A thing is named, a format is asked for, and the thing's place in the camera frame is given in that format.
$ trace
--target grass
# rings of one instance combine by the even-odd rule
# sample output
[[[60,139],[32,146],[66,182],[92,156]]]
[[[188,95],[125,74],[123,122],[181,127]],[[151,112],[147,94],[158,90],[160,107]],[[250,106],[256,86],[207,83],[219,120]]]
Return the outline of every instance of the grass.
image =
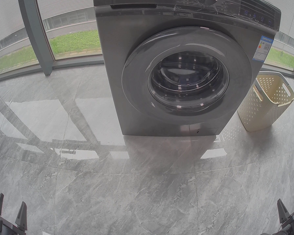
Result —
[[[100,48],[98,30],[88,30],[58,36],[50,39],[53,53],[60,54],[72,51]]]
[[[270,49],[265,63],[294,70],[294,56],[273,47]]]
[[[50,39],[51,49],[56,58],[76,55],[87,55],[100,52],[98,30],[88,30],[58,36]],[[0,73],[37,62],[31,46],[24,47],[14,53],[0,57]],[[289,70],[294,70],[294,56],[284,51],[271,48],[265,61],[267,64],[276,65]]]
[[[19,68],[34,63],[37,63],[34,50],[32,46],[27,46],[9,55],[0,57],[0,71],[8,70],[11,67]]]
[[[66,57],[72,52],[83,50],[100,51],[98,30],[81,31],[50,39],[50,46],[54,55],[62,54]],[[0,57],[0,73],[37,63],[31,46],[23,47],[16,52]]]

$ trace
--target front-load washing machine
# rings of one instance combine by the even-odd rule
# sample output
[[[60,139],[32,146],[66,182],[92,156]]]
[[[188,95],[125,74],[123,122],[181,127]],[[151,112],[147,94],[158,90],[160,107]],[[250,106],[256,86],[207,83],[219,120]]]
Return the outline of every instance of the front-load washing machine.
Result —
[[[94,0],[124,135],[218,135],[280,26],[262,0]],[[251,104],[251,115],[257,106]]]

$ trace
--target washing machine door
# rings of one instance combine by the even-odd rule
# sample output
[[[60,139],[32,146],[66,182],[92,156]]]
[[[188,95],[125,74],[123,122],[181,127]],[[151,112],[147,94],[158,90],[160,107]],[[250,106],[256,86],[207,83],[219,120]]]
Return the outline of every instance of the washing machine door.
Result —
[[[122,88],[139,112],[171,124],[204,123],[236,110],[252,79],[243,49],[204,27],[163,31],[128,57]]]

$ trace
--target laundry basket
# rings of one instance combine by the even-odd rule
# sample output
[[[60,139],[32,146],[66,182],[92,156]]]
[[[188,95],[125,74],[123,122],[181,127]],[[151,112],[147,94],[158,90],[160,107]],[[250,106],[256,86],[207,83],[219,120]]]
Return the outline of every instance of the laundry basket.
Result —
[[[294,92],[279,72],[261,71],[238,113],[247,131],[272,125],[294,100]]]

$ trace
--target building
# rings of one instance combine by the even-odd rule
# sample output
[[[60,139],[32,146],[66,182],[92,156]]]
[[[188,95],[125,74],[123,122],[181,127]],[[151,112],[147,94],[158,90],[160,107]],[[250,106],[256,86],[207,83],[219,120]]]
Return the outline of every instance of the building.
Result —
[[[267,0],[282,11],[273,46],[294,55],[294,0]],[[97,29],[93,0],[37,0],[47,37]],[[0,57],[30,45],[18,0],[0,0]]]

